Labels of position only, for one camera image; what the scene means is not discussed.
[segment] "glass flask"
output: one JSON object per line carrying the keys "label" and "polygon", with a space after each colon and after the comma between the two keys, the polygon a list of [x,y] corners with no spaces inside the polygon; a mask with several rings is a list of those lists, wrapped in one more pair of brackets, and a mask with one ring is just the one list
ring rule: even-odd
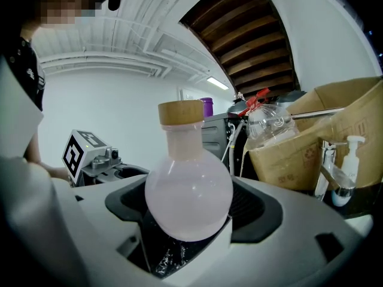
{"label": "glass flask", "polygon": [[168,156],[145,184],[148,208],[169,236],[196,242],[214,235],[225,223],[233,183],[225,165],[202,146],[203,102],[159,105]]}

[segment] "white wall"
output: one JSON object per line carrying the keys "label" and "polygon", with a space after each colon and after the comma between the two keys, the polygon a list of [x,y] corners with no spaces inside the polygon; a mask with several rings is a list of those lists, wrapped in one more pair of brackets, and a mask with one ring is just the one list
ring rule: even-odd
{"label": "white wall", "polygon": [[362,30],[336,0],[272,0],[290,41],[302,90],[381,75]]}
{"label": "white wall", "polygon": [[63,166],[61,156],[71,130],[82,129],[118,148],[125,163],[152,169],[167,153],[157,105],[179,100],[183,87],[213,97],[216,114],[231,105],[230,92],[208,82],[195,88],[181,81],[104,69],[48,76],[38,130],[43,162]]}

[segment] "white pump nozzle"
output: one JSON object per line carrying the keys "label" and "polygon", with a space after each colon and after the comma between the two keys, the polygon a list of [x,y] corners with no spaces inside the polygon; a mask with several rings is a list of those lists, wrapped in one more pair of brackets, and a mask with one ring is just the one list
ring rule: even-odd
{"label": "white pump nozzle", "polygon": [[362,136],[348,136],[347,141],[348,141],[349,154],[355,155],[358,148],[358,143],[359,142],[364,143],[366,141],[366,138]]}

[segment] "human arm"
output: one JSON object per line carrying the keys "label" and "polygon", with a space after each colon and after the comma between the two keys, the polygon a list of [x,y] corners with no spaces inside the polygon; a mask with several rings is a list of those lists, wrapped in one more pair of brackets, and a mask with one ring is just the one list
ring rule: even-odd
{"label": "human arm", "polygon": [[68,171],[64,168],[54,168],[41,161],[40,150],[38,146],[38,133],[36,132],[25,151],[24,158],[30,162],[43,167],[50,174],[51,178],[63,179],[68,181]]}

